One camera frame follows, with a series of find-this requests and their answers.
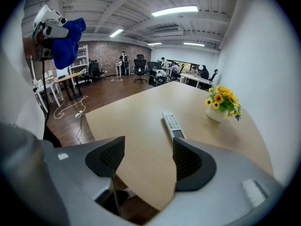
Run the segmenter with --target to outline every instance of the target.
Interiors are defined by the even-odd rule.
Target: fluorescent light
[[[178,8],[170,8],[165,9],[159,12],[152,13],[155,17],[171,14],[171,13],[184,13],[184,12],[198,12],[197,6],[186,6],[186,7],[178,7]]]
[[[162,43],[149,43],[148,45],[160,45],[160,44],[162,44]]]
[[[196,45],[196,46],[202,46],[204,47],[204,44],[200,44],[200,43],[183,43],[185,45]]]
[[[121,33],[123,31],[123,29],[118,29],[117,31],[115,31],[114,33],[112,33],[111,35],[110,35],[110,37],[112,38],[112,37],[115,37],[117,34],[119,34],[119,33]]]

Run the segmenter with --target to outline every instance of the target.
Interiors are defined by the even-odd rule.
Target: white vase
[[[212,105],[210,105],[207,109],[207,116],[216,122],[222,122],[226,118],[227,114],[227,111],[221,112],[219,109],[214,109]]]

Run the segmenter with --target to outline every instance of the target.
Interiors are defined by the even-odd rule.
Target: air conditioner
[[[164,36],[176,36],[176,35],[184,35],[184,31],[181,27],[169,27],[169,28],[160,28],[154,31],[154,35],[159,37]]]

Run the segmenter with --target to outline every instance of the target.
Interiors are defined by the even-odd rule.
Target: ceiling
[[[82,17],[87,29],[83,40],[115,40],[147,46],[162,42],[164,46],[186,42],[205,44],[218,49],[232,17],[237,0],[26,0],[22,29],[33,30],[32,22],[46,3],[67,19]],[[198,12],[154,17],[153,12],[184,5],[196,5]],[[159,37],[154,31],[179,26],[183,35]],[[110,38],[117,29],[124,32]]]

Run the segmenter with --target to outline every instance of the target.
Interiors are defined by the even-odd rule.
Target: blue cloth
[[[53,44],[53,59],[56,68],[60,70],[68,67],[76,60],[81,32],[86,30],[86,23],[83,18],[79,18],[66,22],[63,27],[69,29],[69,37],[55,40]]]

